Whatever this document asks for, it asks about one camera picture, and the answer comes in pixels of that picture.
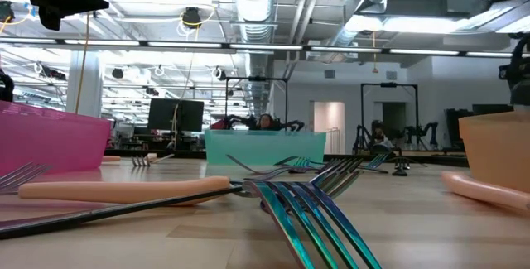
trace wooden table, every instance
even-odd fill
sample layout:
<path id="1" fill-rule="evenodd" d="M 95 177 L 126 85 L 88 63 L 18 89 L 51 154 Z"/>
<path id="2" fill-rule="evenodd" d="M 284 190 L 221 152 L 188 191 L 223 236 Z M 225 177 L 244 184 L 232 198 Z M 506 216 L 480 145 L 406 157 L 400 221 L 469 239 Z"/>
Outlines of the wooden table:
<path id="1" fill-rule="evenodd" d="M 383 165 L 392 170 L 392 165 Z M 528 217 L 447 193 L 444 166 L 412 165 L 408 177 L 363 174 L 337 204 L 384 268 L 529 268 Z M 46 180 L 159 181 L 247 176 L 237 167 L 171 160 L 132 171 L 130 161 L 101 172 Z M 287 175 L 284 180 L 309 180 Z M 0 219 L 21 219 L 101 204 L 0 197 Z M 0 268 L 294 268 L 287 245 L 258 200 L 228 195 L 194 208 L 160 208 L 71 230 L 0 242 Z"/>

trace metal frame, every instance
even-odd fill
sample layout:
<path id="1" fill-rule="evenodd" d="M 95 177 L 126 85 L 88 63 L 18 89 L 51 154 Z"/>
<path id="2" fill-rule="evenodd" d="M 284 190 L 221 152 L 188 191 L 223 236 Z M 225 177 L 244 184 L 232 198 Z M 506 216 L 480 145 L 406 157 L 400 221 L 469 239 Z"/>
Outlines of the metal frame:
<path id="1" fill-rule="evenodd" d="M 416 105 L 416 127 L 420 126 L 420 112 L 419 112 L 419 105 L 418 105 L 418 90 L 417 90 L 417 84 L 397 84 L 397 83 L 381 83 L 381 84 L 375 84 L 375 83 L 362 83 L 361 84 L 361 125 L 364 127 L 364 86 L 378 86 L 381 88 L 396 88 L 396 87 L 413 87 L 414 88 L 414 103 Z M 420 146 L 420 137 L 416 135 L 416 144 L 419 147 Z"/>
<path id="2" fill-rule="evenodd" d="M 225 85 L 224 85 L 224 116 L 225 117 L 228 117 L 229 115 L 229 81 L 231 79 L 238 79 L 238 80 L 244 80 L 246 79 L 247 81 L 282 81 L 285 83 L 285 123 L 287 123 L 287 117 L 288 117 L 288 113 L 289 113 L 289 106 L 288 106 L 288 103 L 289 103 L 289 79 L 284 79 L 284 78 L 266 78 L 266 77 L 259 77 L 259 78 L 256 78 L 256 77 L 226 77 L 226 80 L 224 81 L 225 82 Z"/>

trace column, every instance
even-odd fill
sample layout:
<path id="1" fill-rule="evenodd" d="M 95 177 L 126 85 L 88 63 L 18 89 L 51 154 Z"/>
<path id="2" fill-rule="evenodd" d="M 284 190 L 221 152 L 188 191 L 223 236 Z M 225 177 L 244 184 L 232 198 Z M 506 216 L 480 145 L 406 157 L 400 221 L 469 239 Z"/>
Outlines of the column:
<path id="1" fill-rule="evenodd" d="M 68 77 L 68 92 L 66 97 L 66 112 L 75 113 L 77 95 L 80 90 L 81 67 L 83 52 L 72 51 L 70 57 L 70 74 Z M 97 117 L 101 114 L 101 97 L 103 93 L 103 77 L 105 67 L 99 63 L 97 52 L 86 53 L 78 114 Z"/>

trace ceiling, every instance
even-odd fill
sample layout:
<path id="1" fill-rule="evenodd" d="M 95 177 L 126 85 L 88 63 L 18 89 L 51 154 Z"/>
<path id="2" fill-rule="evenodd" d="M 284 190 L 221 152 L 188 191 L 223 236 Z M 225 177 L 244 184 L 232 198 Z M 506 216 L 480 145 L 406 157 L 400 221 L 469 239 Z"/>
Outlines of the ceiling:
<path id="1" fill-rule="evenodd" d="M 15 11 L 15 21 L 27 15 L 27 0 L 10 0 Z M 344 5 L 348 0 L 316 0 L 314 9 L 309 11 L 311 19 L 303 33 L 301 43 L 313 41 L 326 42 L 333 37 L 345 22 Z M 238 9 L 235 0 L 110 0 L 110 8 L 99 11 L 90 18 L 89 38 L 95 40 L 149 40 L 149 41 L 215 41 L 241 42 L 239 25 L 237 24 Z M 289 42 L 293 19 L 296 15 L 297 0 L 274 0 L 273 41 L 275 44 Z M 208 20 L 198 31 L 188 30 L 181 24 L 181 14 L 187 7 L 198 7 L 203 20 Z M 86 15 L 66 17 L 59 31 L 49 31 L 39 22 L 38 17 L 29 16 L 27 21 L 16 26 L 6 26 L 2 36 L 12 37 L 45 37 L 60 39 L 84 39 Z M 480 34 L 419 34 L 411 32 L 377 31 L 373 35 L 356 36 L 354 42 L 359 46 L 396 46 L 413 49 L 458 49 L 468 50 L 501 50 L 509 44 L 505 35 L 491 32 Z M 70 51 L 64 49 L 39 49 L 38 47 L 7 47 L 0 48 L 2 68 L 17 82 L 37 83 L 49 79 L 39 77 L 36 63 L 46 65 L 68 75 Z M 175 88 L 161 88 L 168 98 L 193 98 L 191 91 L 184 92 L 182 87 L 195 86 L 203 90 L 195 92 L 195 98 L 212 102 L 211 113 L 222 113 L 224 106 L 224 82 L 212 76 L 212 70 L 220 68 L 229 75 L 247 75 L 245 54 L 234 52 L 223 53 L 182 53 L 153 52 L 135 50 L 102 50 L 101 60 L 105 61 L 106 70 L 104 83 L 120 85 L 138 83 L 138 78 L 114 79 L 115 68 L 125 70 L 141 70 L 149 73 L 149 82 L 157 85 L 174 85 Z M 271 59 L 285 60 L 285 54 L 272 53 Z M 381 55 L 378 61 L 396 64 L 395 68 L 403 67 L 410 57 L 400 55 Z M 305 65 L 322 65 L 320 61 L 303 61 Z M 359 55 L 356 62 L 360 65 L 373 62 L 373 55 Z M 294 80 L 305 82 L 303 75 L 293 76 Z M 230 99 L 229 113 L 245 115 L 249 113 L 251 102 L 248 82 L 238 82 L 242 91 L 235 92 Z M 63 108 L 66 87 L 24 87 L 20 88 L 20 101 L 31 101 L 35 105 L 51 108 Z M 148 96 L 143 89 L 106 88 L 104 90 L 103 112 L 118 115 L 133 114 L 129 121 L 145 123 L 148 113 Z"/>

